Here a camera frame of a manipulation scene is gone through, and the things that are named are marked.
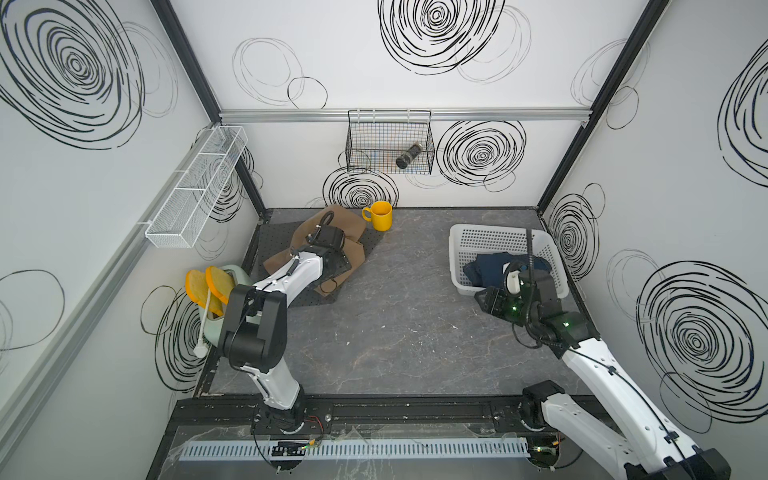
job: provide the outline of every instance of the white plastic basket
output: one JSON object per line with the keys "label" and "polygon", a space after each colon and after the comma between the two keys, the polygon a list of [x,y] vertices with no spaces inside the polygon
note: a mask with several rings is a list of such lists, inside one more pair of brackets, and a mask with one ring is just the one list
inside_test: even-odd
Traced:
{"label": "white plastic basket", "polygon": [[[551,275],[558,298],[565,298],[568,296],[568,280],[554,240],[543,230],[533,230],[531,237],[533,254],[552,265]],[[475,292],[483,290],[481,286],[472,286],[463,271],[464,265],[475,261],[478,253],[509,252],[519,255],[528,252],[525,228],[459,223],[451,227],[448,242],[451,281],[462,295],[475,295]]]}

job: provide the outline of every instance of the marble floor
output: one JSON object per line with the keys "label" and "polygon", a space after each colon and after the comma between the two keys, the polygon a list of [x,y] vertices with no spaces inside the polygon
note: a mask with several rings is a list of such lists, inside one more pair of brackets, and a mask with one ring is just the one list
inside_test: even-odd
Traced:
{"label": "marble floor", "polygon": [[[270,222],[315,212],[277,209]],[[546,379],[570,394],[590,393],[548,348],[519,345],[509,323],[458,294],[448,254],[456,223],[542,229],[533,210],[396,209],[392,229],[335,303],[288,311],[285,359],[307,393],[511,395]],[[571,296],[563,304],[577,309]],[[256,391],[220,362],[211,393]]]}

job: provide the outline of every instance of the wire basket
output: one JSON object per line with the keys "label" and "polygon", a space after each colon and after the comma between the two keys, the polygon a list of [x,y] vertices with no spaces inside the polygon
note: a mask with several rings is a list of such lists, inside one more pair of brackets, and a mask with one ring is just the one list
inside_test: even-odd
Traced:
{"label": "wire basket", "polygon": [[192,248],[248,141],[242,127],[210,135],[144,234],[159,248]]}
{"label": "wire basket", "polygon": [[[385,174],[432,173],[435,142],[432,140],[432,112],[429,110],[350,110],[346,135],[346,168],[353,173],[361,168]],[[397,158],[414,144],[421,153],[407,168],[397,166]]]}

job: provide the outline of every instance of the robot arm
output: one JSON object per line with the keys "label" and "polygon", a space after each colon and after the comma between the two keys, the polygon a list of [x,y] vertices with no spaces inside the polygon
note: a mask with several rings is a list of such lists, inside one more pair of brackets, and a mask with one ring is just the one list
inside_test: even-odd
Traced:
{"label": "robot arm", "polygon": [[[538,430],[550,425],[563,432],[616,479],[729,478],[725,459],[715,449],[700,449],[653,404],[600,340],[594,324],[578,312],[562,310],[549,273],[535,270],[532,257],[525,274],[525,266],[519,267],[520,272],[512,272],[514,266],[505,272],[508,279],[522,279],[519,286],[506,287],[508,280],[504,289],[487,289],[478,296],[481,308],[524,326],[539,346],[548,346],[587,384],[624,436],[585,412],[552,381],[523,389],[525,426]],[[527,312],[525,318],[520,312]]]}
{"label": "robot arm", "polygon": [[[238,285],[230,293],[218,349],[230,366],[250,376],[261,392],[267,413],[284,432],[303,424],[303,390],[283,359],[288,340],[287,309],[302,290],[319,285],[350,268],[344,255],[344,232],[331,227],[333,212],[323,216],[291,260],[268,278]],[[246,318],[255,316],[259,323]]]}

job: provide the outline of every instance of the black wire basket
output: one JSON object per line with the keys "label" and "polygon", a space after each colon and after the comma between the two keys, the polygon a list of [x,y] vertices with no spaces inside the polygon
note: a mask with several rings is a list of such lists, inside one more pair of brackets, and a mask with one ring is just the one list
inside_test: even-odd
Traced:
{"label": "black wire basket", "polygon": [[435,142],[429,110],[350,110],[346,168],[385,174],[432,173]]}

